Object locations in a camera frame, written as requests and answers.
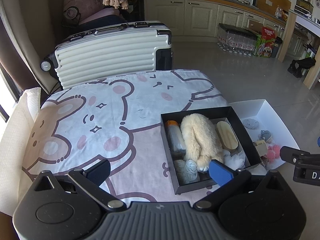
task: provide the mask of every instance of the paper towel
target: paper towel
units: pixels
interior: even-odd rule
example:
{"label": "paper towel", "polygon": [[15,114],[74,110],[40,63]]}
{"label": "paper towel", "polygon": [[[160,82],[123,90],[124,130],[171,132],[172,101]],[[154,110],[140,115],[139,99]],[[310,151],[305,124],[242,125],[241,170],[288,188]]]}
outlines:
{"label": "paper towel", "polygon": [[40,110],[40,88],[25,90],[0,141],[0,212],[12,216],[18,205],[22,161]]}

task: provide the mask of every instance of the gray floor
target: gray floor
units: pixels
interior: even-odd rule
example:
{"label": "gray floor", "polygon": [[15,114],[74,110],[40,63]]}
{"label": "gray floor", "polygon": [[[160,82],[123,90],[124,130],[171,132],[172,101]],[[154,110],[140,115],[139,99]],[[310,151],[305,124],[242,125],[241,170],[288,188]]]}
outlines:
{"label": "gray floor", "polygon": [[[175,69],[198,69],[229,102],[266,99],[278,113],[301,150],[320,153],[320,83],[313,90],[287,72],[292,59],[249,57],[223,51],[216,43],[176,42]],[[307,214],[301,240],[320,239],[320,187],[292,181],[293,165],[279,168]]]}

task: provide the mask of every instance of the trash bin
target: trash bin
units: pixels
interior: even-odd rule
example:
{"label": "trash bin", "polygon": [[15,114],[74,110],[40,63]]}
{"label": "trash bin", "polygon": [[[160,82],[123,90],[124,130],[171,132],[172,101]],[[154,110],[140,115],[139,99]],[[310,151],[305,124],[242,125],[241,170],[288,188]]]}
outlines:
{"label": "trash bin", "polygon": [[280,38],[280,37],[276,37],[276,41],[275,41],[275,44],[273,46],[273,50],[272,50],[272,53],[271,53],[271,56],[270,57],[273,57],[275,58],[277,56],[277,53],[278,53],[278,50],[282,44],[283,40]]}

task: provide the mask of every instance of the black box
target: black box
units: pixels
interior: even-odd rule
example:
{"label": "black box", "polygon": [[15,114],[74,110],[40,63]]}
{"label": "black box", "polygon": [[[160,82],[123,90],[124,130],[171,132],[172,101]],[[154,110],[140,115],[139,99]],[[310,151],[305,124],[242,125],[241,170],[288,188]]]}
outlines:
{"label": "black box", "polygon": [[247,162],[245,162],[246,169],[253,168],[261,163],[261,158],[255,146],[253,145],[253,142],[248,132],[246,131],[245,127],[243,126],[242,122],[240,121],[236,112],[233,110],[231,106],[213,107],[213,108],[196,109],[196,110],[189,110],[189,111],[183,111],[183,112],[161,114],[161,137],[164,144],[164,150],[167,157],[169,172],[170,172],[171,181],[172,181],[175,194],[194,191],[197,189],[213,186],[216,184],[215,181],[209,177],[209,175],[202,174],[202,176],[200,176],[200,181],[198,182],[193,182],[186,185],[179,185],[176,171],[173,166],[174,160],[172,159],[172,156],[171,156],[164,124],[169,120],[174,120],[177,123],[181,124],[183,117],[189,114],[194,114],[194,113],[203,114],[204,116],[208,117],[212,121],[213,120],[223,121],[227,119],[226,121],[228,121],[228,123],[231,125],[246,155],[246,160],[247,160]]}

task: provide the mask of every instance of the bedsheet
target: bedsheet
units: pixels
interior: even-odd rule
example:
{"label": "bedsheet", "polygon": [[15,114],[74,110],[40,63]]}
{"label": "bedsheet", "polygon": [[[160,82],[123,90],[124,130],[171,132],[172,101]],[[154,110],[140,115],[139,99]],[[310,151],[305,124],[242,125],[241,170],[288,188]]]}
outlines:
{"label": "bedsheet", "polygon": [[111,174],[100,186],[131,201],[190,201],[215,187],[175,195],[160,134],[161,113],[226,106],[200,71],[126,74],[50,96],[31,131],[19,196],[41,170],[64,175],[108,158]]}

